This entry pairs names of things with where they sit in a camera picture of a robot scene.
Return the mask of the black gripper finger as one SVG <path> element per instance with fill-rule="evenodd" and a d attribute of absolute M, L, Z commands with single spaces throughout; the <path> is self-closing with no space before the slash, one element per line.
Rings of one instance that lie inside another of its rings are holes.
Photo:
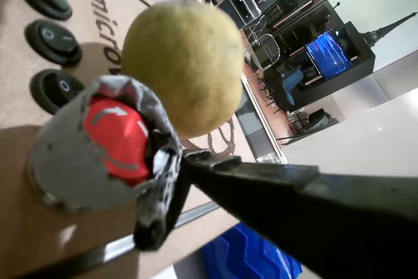
<path fill-rule="evenodd" d="M 417 277 L 417 179 L 186 151 L 180 176 L 322 278 Z"/>

